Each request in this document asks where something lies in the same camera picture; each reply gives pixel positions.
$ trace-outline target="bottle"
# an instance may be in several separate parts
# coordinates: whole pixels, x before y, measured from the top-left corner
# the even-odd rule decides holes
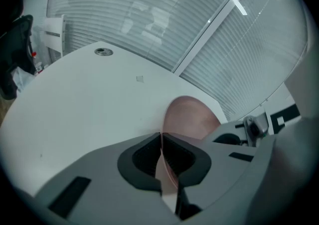
[[[41,71],[43,71],[41,58],[36,55],[36,52],[32,52],[31,56],[33,58],[35,70],[37,71],[37,73],[40,73]]]

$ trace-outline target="black chair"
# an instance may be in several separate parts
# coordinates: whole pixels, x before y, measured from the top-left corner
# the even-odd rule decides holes
[[[15,68],[35,73],[30,45],[32,22],[31,15],[22,16],[0,37],[0,94],[6,100],[16,98],[17,87],[11,75]]]

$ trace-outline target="metal grommet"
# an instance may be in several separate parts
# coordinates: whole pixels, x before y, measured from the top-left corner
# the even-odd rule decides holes
[[[108,55],[112,55],[113,51],[108,49],[108,48],[97,48],[94,53],[96,53],[97,55],[102,55],[102,56],[108,56]]]

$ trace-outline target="window blind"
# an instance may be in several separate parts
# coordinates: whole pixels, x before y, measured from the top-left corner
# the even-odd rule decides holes
[[[173,70],[227,1],[49,0],[47,16],[66,15],[66,53],[102,40]]]
[[[181,74],[221,105],[229,121],[258,107],[293,70],[307,44],[300,0],[239,0]]]

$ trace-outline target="tabletop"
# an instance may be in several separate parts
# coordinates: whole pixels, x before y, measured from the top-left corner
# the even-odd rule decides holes
[[[97,48],[114,53],[99,56]],[[166,69],[97,42],[58,60],[17,97],[0,128],[0,160],[11,182],[34,196],[84,154],[160,132],[170,102],[189,95],[221,123],[219,103]]]

